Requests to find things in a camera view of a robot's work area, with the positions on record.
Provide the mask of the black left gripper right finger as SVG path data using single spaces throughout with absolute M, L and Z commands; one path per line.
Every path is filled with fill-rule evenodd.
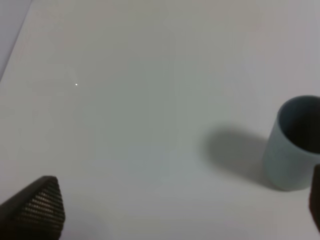
M 320 165 L 314 167 L 310 186 L 309 210 L 315 225 L 320 225 Z

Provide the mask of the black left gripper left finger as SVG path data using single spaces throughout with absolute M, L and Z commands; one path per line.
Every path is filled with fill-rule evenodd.
M 65 220 L 57 177 L 42 176 L 0 205 L 0 238 L 58 240 Z

